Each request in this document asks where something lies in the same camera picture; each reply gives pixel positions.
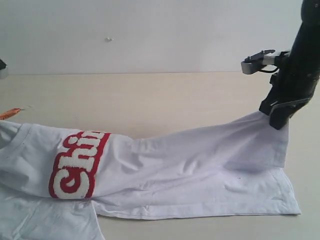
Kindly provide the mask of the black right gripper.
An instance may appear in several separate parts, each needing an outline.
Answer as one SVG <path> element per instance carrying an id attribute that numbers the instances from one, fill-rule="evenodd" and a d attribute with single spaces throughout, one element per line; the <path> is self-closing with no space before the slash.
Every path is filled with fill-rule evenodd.
<path id="1" fill-rule="evenodd" d="M 272 54 L 268 64 L 278 68 L 270 79 L 272 88 L 259 111 L 269 116 L 269 125 L 282 129 L 314 95 L 320 78 L 320 52 L 292 49 Z"/>

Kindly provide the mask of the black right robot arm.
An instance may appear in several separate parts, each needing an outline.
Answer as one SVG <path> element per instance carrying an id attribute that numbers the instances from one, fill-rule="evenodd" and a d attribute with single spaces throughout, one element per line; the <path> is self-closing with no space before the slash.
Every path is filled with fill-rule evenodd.
<path id="1" fill-rule="evenodd" d="M 259 107 L 260 112 L 269 116 L 269 125 L 277 130 L 311 100 L 320 79 L 318 0 L 302 2 L 301 20 L 290 54 L 271 76 L 271 90 Z"/>

